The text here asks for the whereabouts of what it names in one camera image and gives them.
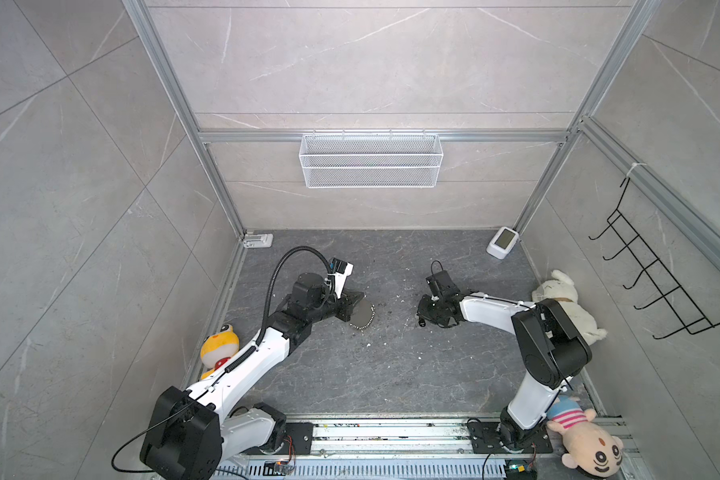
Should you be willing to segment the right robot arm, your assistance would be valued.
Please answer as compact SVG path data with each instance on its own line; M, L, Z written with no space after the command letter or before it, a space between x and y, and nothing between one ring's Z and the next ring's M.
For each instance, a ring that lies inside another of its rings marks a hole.
M515 336L526 373L501 411L497 434L501 447L521 451L540 433L565 383L591 361L589 345L556 300L529 303L463 291L444 269L432 270L426 282L430 293L417 307L421 324L452 328L471 322Z

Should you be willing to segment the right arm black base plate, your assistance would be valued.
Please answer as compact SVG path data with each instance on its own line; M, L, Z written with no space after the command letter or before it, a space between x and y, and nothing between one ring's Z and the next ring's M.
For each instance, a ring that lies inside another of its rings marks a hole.
M518 430L512 422L471 418L465 426L475 454L549 454L554 450L542 424Z

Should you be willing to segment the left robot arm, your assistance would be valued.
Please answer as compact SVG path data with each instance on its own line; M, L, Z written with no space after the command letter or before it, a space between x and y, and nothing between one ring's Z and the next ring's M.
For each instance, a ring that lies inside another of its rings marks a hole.
M315 323L330 318L349 322L365 302L363 292L345 287L353 272L351 263L327 259L305 245L280 258L267 285L269 293L286 262L300 252L314 255L324 274L301 274L278 306L267 298L260 328L241 351L186 389L169 387L158 397L148 427L136 436L142 442L140 473L163 479L209 479L232 456L251 448L280 447L286 425L282 412L259 403L237 415L235 406L309 337Z

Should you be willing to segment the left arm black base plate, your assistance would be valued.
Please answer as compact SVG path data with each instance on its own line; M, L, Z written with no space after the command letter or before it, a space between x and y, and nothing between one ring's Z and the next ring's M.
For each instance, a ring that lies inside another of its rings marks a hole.
M315 425L309 422L288 422L275 431L274 440L264 446L244 451L246 455L310 455Z

